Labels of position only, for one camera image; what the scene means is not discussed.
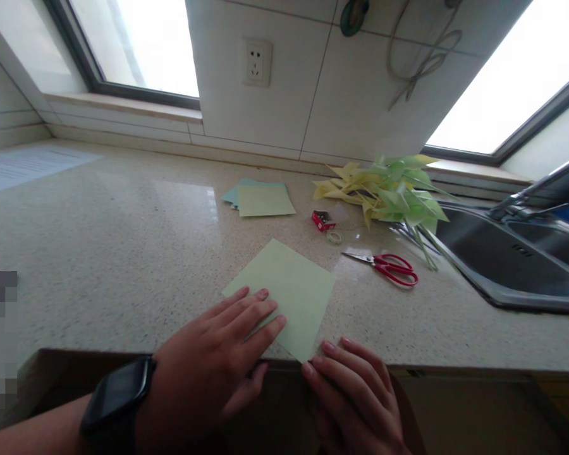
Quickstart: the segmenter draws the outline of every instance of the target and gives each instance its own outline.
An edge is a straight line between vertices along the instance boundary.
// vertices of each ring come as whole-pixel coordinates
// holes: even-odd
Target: scissor handle
[[[400,264],[396,264],[395,262],[390,262],[386,258],[392,258],[392,259],[395,259],[397,261],[400,261],[403,264],[405,264],[407,267],[405,268],[404,266],[402,266]],[[411,264],[409,264],[406,260],[402,259],[400,256],[396,256],[396,255],[393,255],[390,253],[373,256],[373,261],[375,261],[376,265],[377,264],[390,265],[394,269],[401,269],[401,272],[403,272],[404,270],[407,270],[409,272],[413,272],[413,266]]]
[[[411,268],[410,265],[409,265],[408,269],[402,267],[401,265],[396,265],[396,264],[392,264],[392,263],[373,264],[373,265],[377,269],[377,271],[379,271],[380,273],[383,273],[385,276],[390,278],[392,281],[394,281],[398,284],[401,284],[402,286],[415,286],[419,282],[417,275],[415,274],[415,272],[413,271],[413,269]],[[409,276],[413,279],[413,281],[411,281],[411,282],[402,281],[401,279],[398,279],[397,277],[392,275],[391,272],[398,273],[398,274],[405,275],[405,276]]]

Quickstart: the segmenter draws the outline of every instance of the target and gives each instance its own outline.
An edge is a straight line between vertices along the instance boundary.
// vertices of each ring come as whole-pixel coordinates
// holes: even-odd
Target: right hand
[[[302,365],[319,400],[315,424],[323,447],[332,455],[409,455],[384,362],[360,343],[342,337],[341,344],[324,341],[326,357]]]
[[[136,419],[139,453],[183,451],[259,395],[267,363],[255,364],[286,318],[249,337],[277,304],[266,300],[267,289],[248,292],[245,286],[190,321],[153,355],[152,388]]]

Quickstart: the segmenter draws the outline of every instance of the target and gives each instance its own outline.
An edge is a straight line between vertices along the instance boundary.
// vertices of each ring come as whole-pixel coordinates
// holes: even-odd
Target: red box
[[[312,212],[312,220],[320,232],[328,231],[335,227],[335,222],[329,216],[329,212]]]

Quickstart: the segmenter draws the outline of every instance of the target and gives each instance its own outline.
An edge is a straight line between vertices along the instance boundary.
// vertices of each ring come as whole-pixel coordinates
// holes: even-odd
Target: faucet
[[[539,192],[544,190],[552,192],[553,188],[562,200],[569,194],[569,161],[521,192],[508,196],[489,210],[487,215],[495,221],[501,221],[506,215],[514,215],[526,221],[569,206],[568,203],[563,203],[537,212],[527,207],[530,197],[539,196]]]

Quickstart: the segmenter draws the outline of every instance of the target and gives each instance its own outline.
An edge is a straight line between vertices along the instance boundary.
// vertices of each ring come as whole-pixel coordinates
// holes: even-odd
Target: speckled countertop
[[[56,141],[105,158],[0,191],[0,270],[17,270],[18,361],[40,348],[151,352],[221,299],[276,238],[335,274],[317,343],[340,335],[392,365],[569,372],[569,316],[487,304],[444,260],[439,272],[349,206],[345,241],[310,214],[315,176]],[[243,219],[219,197],[240,178],[286,183],[297,215]],[[399,289],[342,251],[389,251],[417,269]],[[292,359],[275,344],[267,358]]]

